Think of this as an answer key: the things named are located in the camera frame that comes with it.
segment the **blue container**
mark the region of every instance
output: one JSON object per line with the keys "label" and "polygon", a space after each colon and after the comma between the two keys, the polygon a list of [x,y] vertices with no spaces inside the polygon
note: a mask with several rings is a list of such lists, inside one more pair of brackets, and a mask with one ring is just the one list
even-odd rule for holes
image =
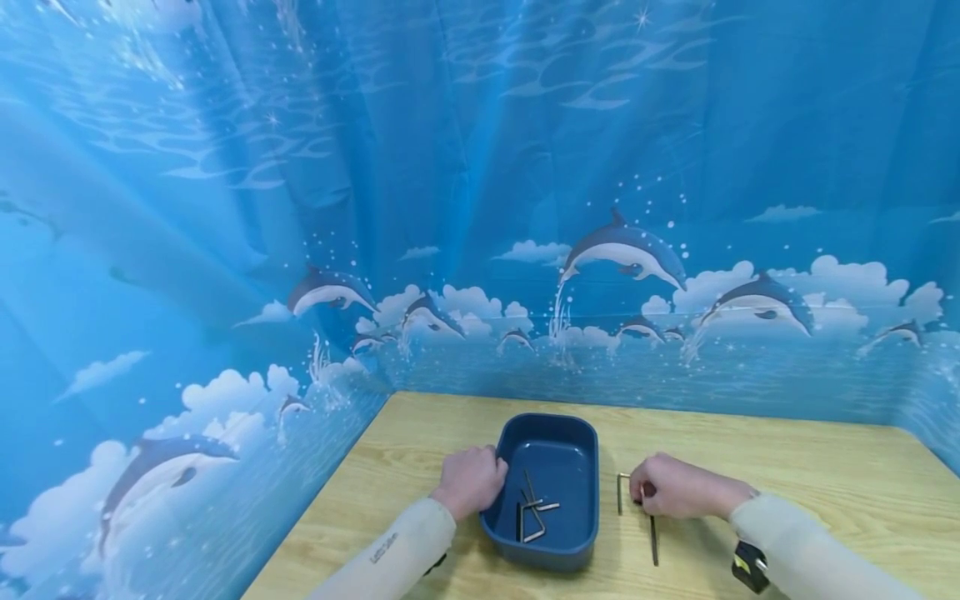
{"label": "blue container", "polygon": [[[508,561],[552,571],[570,572],[589,563],[600,527],[600,447],[597,433],[582,419],[527,413],[503,427],[497,454],[510,465],[503,492],[480,523]],[[523,471],[544,504],[560,508],[539,512],[546,533],[517,540],[517,502],[528,490]],[[524,512],[522,535],[540,529],[532,510]]]}

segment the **metal hex wrench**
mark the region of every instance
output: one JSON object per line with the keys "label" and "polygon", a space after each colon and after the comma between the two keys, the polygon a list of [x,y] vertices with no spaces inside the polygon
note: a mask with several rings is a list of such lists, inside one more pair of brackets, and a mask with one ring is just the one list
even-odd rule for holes
{"label": "metal hex wrench", "polygon": [[[630,482],[630,475],[627,473],[616,474],[616,513],[623,515],[623,486],[621,480],[626,479]],[[650,552],[653,555],[654,566],[660,566],[660,550],[657,546],[657,522],[650,515]]]}
{"label": "metal hex wrench", "polygon": [[517,509],[517,515],[516,515],[517,535],[516,535],[516,537],[517,537],[517,540],[518,540],[518,541],[522,541],[523,543],[530,543],[531,541],[536,540],[537,538],[540,538],[541,536],[543,536],[543,535],[546,533],[546,525],[543,524],[542,519],[540,519],[540,515],[537,514],[537,511],[536,511],[536,510],[534,510],[534,511],[533,511],[533,513],[534,513],[534,518],[537,520],[537,524],[540,526],[540,530],[539,530],[538,532],[536,532],[536,533],[530,534],[529,536],[524,536],[524,535],[523,535],[523,533],[524,533],[524,531],[525,531],[525,528],[524,528],[524,526],[523,526],[523,513],[524,513],[524,511],[526,511],[527,509],[536,509],[537,503],[536,503],[536,502],[531,502],[530,499],[527,498],[527,492],[525,492],[524,490],[520,490],[520,493],[523,494],[523,499],[526,501],[526,503],[525,503],[525,504],[520,504],[519,502],[517,502],[517,504],[516,504],[516,509]]}
{"label": "metal hex wrench", "polygon": [[537,499],[537,493],[534,492],[534,482],[530,480],[530,471],[528,471],[527,469],[524,469],[524,470],[523,470],[523,476],[526,478],[526,480],[527,480],[527,488],[530,490],[530,497],[527,498],[527,497],[526,497],[526,494],[524,494],[524,498],[527,500],[527,502],[532,502],[532,503],[536,504],[536,506],[534,506],[534,510],[535,510],[535,511],[542,513],[543,511],[552,511],[553,509],[559,509],[559,508],[560,508],[560,502],[552,502],[552,503],[550,503],[550,504],[543,504],[543,499],[542,499],[542,498]]}

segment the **wooden table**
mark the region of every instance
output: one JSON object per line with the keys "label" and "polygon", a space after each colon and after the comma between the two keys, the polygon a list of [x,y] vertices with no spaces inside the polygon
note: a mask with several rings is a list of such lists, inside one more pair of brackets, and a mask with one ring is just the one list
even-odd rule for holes
{"label": "wooden table", "polygon": [[[433,489],[445,454],[496,444],[504,422],[523,412],[575,415],[600,437],[600,535],[589,569],[570,576],[508,564],[471,518],[448,559],[409,598],[756,598],[730,574],[735,536],[726,523],[658,519],[654,568],[646,519],[629,503],[617,516],[616,473],[657,450],[801,504],[852,550],[931,600],[955,598],[960,589],[960,479],[898,429],[398,393],[244,600],[301,600]],[[782,598],[774,590],[764,597]]]}

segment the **dolphin backdrop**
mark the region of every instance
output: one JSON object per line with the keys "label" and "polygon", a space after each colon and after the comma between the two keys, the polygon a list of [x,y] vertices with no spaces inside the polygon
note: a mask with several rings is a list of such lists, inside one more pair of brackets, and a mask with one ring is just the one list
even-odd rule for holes
{"label": "dolphin backdrop", "polygon": [[0,3],[0,600],[233,600],[395,390],[960,471],[960,3]]}

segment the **white sleeve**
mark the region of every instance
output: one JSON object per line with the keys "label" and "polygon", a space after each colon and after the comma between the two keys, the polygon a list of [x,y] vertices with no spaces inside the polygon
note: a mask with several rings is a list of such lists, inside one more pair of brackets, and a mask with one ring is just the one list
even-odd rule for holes
{"label": "white sleeve", "polygon": [[418,500],[307,600],[399,600],[445,556],[456,529],[443,504]]}
{"label": "white sleeve", "polygon": [[767,579],[790,600],[920,600],[837,541],[799,507],[761,494],[733,511],[737,535],[767,559]]}

